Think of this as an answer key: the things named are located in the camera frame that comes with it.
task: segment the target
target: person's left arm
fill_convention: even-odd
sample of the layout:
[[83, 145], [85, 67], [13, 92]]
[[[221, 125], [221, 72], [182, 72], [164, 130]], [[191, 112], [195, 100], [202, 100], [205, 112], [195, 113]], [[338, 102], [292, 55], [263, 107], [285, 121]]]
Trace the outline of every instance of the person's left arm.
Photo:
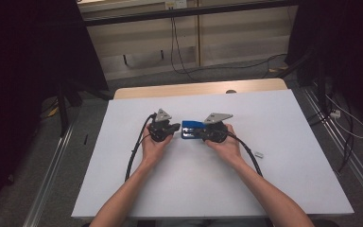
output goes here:
[[144, 130], [143, 140], [143, 161], [132, 173], [129, 179], [105, 202], [96, 214], [93, 222], [94, 226], [121, 226], [126, 219], [139, 191], [141, 190], [150, 170], [162, 159], [164, 147], [172, 139], [172, 135], [157, 143], [151, 139], [147, 127]]

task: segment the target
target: table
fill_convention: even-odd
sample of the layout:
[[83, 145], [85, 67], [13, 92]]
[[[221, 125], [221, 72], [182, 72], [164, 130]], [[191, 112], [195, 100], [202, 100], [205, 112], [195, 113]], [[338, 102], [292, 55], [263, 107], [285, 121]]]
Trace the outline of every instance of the table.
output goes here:
[[[237, 94], [223, 95], [227, 90], [236, 90]], [[128, 88], [116, 92], [72, 217], [93, 217], [122, 184], [130, 157], [127, 150], [132, 149], [147, 117], [144, 111], [155, 103], [160, 103], [173, 115], [172, 123], [185, 117], [203, 120], [209, 114], [206, 105], [221, 113], [231, 111], [228, 114], [234, 114], [234, 117], [227, 123], [234, 125], [237, 135], [244, 138], [253, 151], [260, 150], [265, 154], [264, 159], [258, 160], [264, 177], [286, 192], [306, 213], [341, 215], [353, 212], [291, 91], [280, 79], [258, 79]], [[116, 127], [119, 124], [125, 124], [125, 127], [119, 130]], [[141, 160], [139, 154], [141, 150], [137, 152], [131, 171]], [[250, 165], [248, 154], [242, 153], [242, 156]], [[209, 148], [199, 140], [182, 140], [177, 134], [130, 212], [132, 218], [264, 215], [246, 186]]]

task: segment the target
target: hand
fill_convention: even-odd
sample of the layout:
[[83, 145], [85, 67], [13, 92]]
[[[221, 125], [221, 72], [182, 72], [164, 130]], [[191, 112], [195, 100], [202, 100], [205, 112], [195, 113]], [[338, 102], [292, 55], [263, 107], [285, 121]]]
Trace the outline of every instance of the hand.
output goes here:
[[169, 144], [173, 135], [168, 135], [163, 142], [155, 142], [149, 135], [148, 126], [149, 125], [146, 125], [143, 132], [143, 163], [155, 166], [162, 159], [162, 156], [164, 155], [164, 147]]
[[[228, 131], [235, 134], [232, 125], [225, 124]], [[222, 143], [212, 142], [210, 140], [205, 140], [205, 144], [214, 149], [219, 155], [219, 157], [225, 161], [227, 164], [233, 166], [236, 162], [243, 160], [240, 153], [240, 147], [238, 141], [232, 137], [226, 137], [226, 140]]]

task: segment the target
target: person's right hand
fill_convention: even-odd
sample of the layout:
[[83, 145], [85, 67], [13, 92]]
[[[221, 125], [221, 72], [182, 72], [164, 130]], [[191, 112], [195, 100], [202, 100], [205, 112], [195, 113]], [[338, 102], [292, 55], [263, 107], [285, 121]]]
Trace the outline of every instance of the person's right hand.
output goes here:
[[[228, 131], [235, 134], [232, 125], [225, 124]], [[205, 144], [214, 149], [219, 157], [230, 166], [234, 166], [236, 162], [243, 160], [240, 153], [240, 147], [237, 140], [232, 137], [226, 137], [226, 140], [222, 143], [212, 142], [205, 140]]]

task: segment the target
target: forearm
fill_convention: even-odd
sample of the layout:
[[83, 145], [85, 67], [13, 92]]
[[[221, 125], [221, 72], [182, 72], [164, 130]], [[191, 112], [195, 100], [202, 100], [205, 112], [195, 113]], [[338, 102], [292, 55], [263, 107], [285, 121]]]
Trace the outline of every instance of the forearm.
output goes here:
[[261, 203], [275, 226], [313, 226], [294, 200], [259, 176], [243, 159], [234, 161], [232, 166]]
[[152, 164], [142, 162], [129, 179], [105, 202], [91, 226], [121, 226], [152, 168]]

